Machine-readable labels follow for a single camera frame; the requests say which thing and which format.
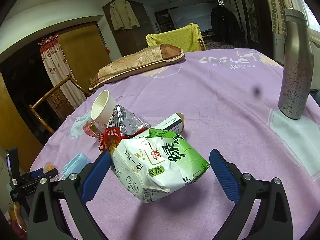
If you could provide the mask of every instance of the beige jacket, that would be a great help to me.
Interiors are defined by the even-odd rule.
[[[127,0],[115,0],[111,3],[110,15],[115,30],[122,27],[124,27],[124,29],[132,29],[135,25],[140,27],[131,5]]]

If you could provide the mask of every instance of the silver bolt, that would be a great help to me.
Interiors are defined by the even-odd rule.
[[[46,183],[47,182],[47,178],[42,178],[41,180],[40,180],[40,183],[41,184],[44,184],[44,183]]]
[[[244,173],[244,174],[243,174],[243,177],[244,177],[244,179],[246,179],[246,180],[252,179],[252,177],[251,177],[251,175],[250,175],[249,173]]]
[[[70,174],[69,179],[74,180],[77,177],[78,177],[78,175],[76,173],[72,173],[72,174]]]
[[[281,183],[281,180],[279,178],[274,178],[273,181],[276,184],[280,184]]]

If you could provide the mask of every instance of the purple tablecloth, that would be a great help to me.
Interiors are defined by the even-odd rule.
[[[129,111],[156,125],[175,112],[185,116],[183,136],[205,159],[217,148],[228,162],[256,179],[279,177],[291,208],[294,239],[299,239],[320,209],[319,179],[295,162],[282,139],[268,126],[269,112],[278,109],[283,69],[251,49],[221,49],[186,53],[186,60],[131,76],[100,88],[52,135],[31,170],[47,161],[60,168],[77,153],[94,161],[95,138],[70,136],[77,117],[91,109],[97,95],[108,89]],[[320,108],[309,97],[303,114],[320,124]],[[259,203],[240,235],[252,225]],[[108,171],[95,198],[87,203],[110,240],[212,239],[232,210],[212,169],[194,184],[162,198],[142,203]],[[65,215],[74,237],[81,238],[66,203]]]

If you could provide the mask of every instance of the yellow cloth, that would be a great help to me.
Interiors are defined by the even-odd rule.
[[[132,29],[135,25],[140,27],[131,5],[127,0],[115,0],[111,3],[110,15],[115,30],[122,27],[124,27],[124,29]]]
[[[170,44],[181,48],[183,52],[200,51],[201,47],[199,39],[202,39],[199,26],[194,23],[165,33],[148,34],[147,44],[148,47],[159,45],[159,44]]]

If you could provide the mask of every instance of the silver foil wrapper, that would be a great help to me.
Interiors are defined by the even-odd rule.
[[[134,113],[129,112],[121,105],[116,105],[113,113],[119,120],[120,131],[122,135],[133,135],[143,127],[150,128],[151,125],[146,122],[142,117],[136,116]]]

